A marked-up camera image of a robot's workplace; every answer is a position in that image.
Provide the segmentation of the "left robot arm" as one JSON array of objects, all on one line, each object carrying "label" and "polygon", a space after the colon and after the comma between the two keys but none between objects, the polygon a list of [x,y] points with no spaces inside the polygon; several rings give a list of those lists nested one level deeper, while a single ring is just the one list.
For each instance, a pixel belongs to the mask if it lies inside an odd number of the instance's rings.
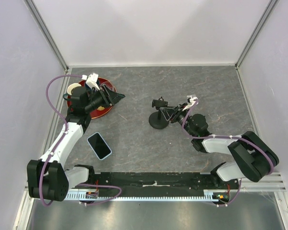
[{"label": "left robot arm", "polygon": [[29,195],[42,202],[63,201],[68,191],[80,184],[84,188],[95,185],[93,166],[78,164],[70,170],[64,170],[64,165],[73,147],[89,127],[91,112],[99,107],[112,107],[125,95],[112,91],[106,85],[94,92],[79,85],[69,91],[67,98],[71,105],[60,134],[39,160],[31,160],[27,165]]}]

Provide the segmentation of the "black phone stand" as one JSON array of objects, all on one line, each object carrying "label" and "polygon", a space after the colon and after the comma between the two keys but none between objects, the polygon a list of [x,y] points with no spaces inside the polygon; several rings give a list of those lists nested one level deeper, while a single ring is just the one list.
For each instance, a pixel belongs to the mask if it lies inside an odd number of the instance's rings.
[{"label": "black phone stand", "polygon": [[149,116],[149,124],[151,127],[155,129],[164,129],[169,125],[169,121],[167,121],[160,111],[161,107],[167,107],[168,102],[160,97],[159,99],[154,99],[152,101],[152,107],[156,109],[156,112],[151,113]]}]

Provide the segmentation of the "black phone blue case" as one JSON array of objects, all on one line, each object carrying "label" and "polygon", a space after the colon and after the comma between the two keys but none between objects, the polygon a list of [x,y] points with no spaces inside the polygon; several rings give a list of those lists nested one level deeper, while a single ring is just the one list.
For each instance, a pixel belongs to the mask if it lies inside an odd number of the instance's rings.
[{"label": "black phone blue case", "polygon": [[99,160],[104,160],[112,154],[112,150],[99,132],[87,138],[87,143]]}]

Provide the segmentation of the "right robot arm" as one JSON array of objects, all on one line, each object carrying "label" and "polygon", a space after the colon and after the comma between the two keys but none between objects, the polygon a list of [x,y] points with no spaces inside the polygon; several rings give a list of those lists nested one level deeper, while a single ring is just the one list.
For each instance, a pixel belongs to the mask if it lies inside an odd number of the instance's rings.
[{"label": "right robot arm", "polygon": [[167,121],[181,125],[197,151],[233,157],[233,162],[222,163],[213,169],[210,183],[214,188],[222,188],[236,178],[258,182],[279,164],[277,155],[252,131],[237,136],[214,135],[208,131],[205,116],[190,115],[191,109],[186,104],[161,107],[160,111]]}]

